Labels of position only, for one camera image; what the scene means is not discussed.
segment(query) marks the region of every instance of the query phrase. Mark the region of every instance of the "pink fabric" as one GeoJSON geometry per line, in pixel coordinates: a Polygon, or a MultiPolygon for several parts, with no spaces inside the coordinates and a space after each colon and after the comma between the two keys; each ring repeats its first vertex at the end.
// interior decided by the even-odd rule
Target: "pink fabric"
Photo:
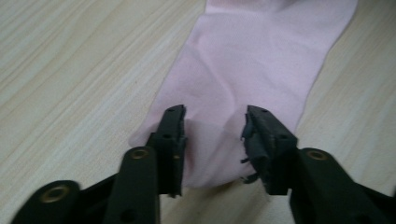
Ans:
{"type": "Polygon", "coordinates": [[[212,187],[253,174],[240,140],[247,105],[269,109],[291,131],[327,52],[357,0],[208,0],[146,120],[145,145],[163,111],[185,105],[183,185],[212,187]]]}

